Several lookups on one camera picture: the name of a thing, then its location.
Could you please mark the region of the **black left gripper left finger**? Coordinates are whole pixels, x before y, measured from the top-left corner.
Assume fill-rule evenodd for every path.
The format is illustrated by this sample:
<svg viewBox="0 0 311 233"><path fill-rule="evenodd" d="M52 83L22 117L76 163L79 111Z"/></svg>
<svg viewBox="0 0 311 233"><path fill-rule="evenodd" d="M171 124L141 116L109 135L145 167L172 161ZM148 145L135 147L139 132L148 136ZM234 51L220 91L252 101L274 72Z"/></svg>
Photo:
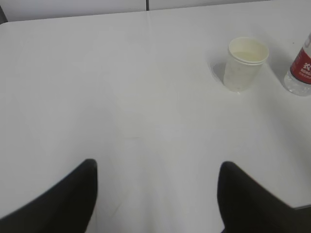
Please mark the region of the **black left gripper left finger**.
<svg viewBox="0 0 311 233"><path fill-rule="evenodd" d="M98 168L84 160L48 191L0 220L2 233L85 233L98 195Z"/></svg>

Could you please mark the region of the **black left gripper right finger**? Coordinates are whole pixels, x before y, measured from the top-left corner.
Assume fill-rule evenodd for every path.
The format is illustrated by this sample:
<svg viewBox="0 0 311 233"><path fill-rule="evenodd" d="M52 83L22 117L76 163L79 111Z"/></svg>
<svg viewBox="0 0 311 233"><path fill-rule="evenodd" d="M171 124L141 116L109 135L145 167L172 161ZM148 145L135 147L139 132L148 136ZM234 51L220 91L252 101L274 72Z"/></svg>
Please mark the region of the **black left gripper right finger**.
<svg viewBox="0 0 311 233"><path fill-rule="evenodd" d="M225 233L309 233L311 207L290 207L234 162L221 164L217 202Z"/></svg>

